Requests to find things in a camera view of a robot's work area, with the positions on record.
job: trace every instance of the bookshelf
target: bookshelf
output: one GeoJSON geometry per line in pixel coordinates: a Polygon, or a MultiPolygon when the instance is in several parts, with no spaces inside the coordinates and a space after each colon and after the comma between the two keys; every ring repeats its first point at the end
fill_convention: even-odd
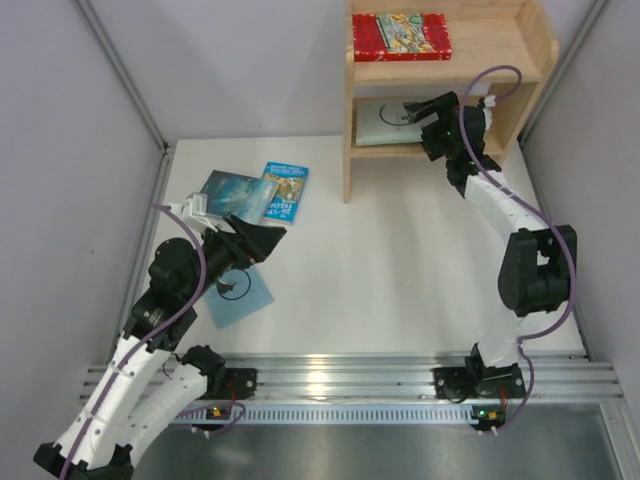
{"type": "MultiPolygon", "coordinates": [[[[466,85],[478,73],[500,64],[522,71],[523,83],[494,108],[486,152],[498,163],[515,142],[558,59],[558,41],[539,0],[346,0],[346,126],[343,196],[351,200],[352,160],[424,155],[419,144],[355,145],[357,87],[466,85]],[[444,13],[453,55],[448,61],[354,62],[351,15],[356,13],[444,13]]],[[[483,82],[499,95],[515,83],[512,72],[495,72],[483,82]]]]}

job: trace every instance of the gray floor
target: gray floor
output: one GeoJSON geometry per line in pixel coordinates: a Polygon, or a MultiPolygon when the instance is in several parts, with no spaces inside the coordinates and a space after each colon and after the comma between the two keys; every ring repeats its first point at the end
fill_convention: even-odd
{"type": "Polygon", "coordinates": [[[158,438],[134,480],[615,480],[596,407],[529,407],[497,438],[446,426],[239,426],[158,438]]]}

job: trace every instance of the white book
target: white book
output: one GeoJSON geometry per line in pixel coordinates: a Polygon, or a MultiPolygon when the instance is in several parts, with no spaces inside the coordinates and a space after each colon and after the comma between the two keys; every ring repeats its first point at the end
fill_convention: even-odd
{"type": "Polygon", "coordinates": [[[420,143],[422,127],[435,115],[419,123],[408,123],[404,109],[406,100],[371,100],[358,102],[356,107],[356,145],[389,145],[420,143]]]}

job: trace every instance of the book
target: book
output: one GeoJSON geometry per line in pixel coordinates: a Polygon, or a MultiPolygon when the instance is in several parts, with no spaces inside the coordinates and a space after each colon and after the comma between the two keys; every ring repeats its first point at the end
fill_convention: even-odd
{"type": "Polygon", "coordinates": [[[222,219],[233,213],[258,224],[277,190],[278,183],[269,179],[214,170],[200,192],[207,195],[208,216],[222,219]]]}
{"type": "Polygon", "coordinates": [[[220,277],[219,282],[223,288],[219,288],[218,284],[211,285],[204,294],[204,300],[220,329],[273,303],[273,297],[255,266],[247,270],[229,270],[220,277]]]}
{"type": "Polygon", "coordinates": [[[390,145],[396,143],[420,143],[422,128],[429,125],[436,115],[418,123],[408,123],[407,111],[402,100],[369,100],[358,102],[356,107],[356,145],[390,145]]]}
{"type": "Polygon", "coordinates": [[[356,62],[449,60],[451,39],[442,14],[353,15],[356,62]]]}
{"type": "Polygon", "coordinates": [[[265,218],[293,223],[308,176],[307,167],[276,162],[267,163],[262,178],[278,182],[278,190],[264,214],[265,218]]]}

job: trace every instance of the white wall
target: white wall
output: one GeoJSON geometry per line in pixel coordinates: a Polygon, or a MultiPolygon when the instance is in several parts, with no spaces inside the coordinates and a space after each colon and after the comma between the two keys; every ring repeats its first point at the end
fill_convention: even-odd
{"type": "Polygon", "coordinates": [[[0,465],[37,446],[104,361],[159,154],[69,1],[0,6],[0,465]]]}
{"type": "Polygon", "coordinates": [[[637,0],[615,0],[568,69],[526,154],[557,222],[578,232],[578,301],[640,425],[640,97],[637,0]]]}
{"type": "MultiPolygon", "coordinates": [[[[563,44],[592,1],[544,0],[563,44]]],[[[175,140],[341,133],[343,2],[93,3],[158,126],[175,140]]]]}

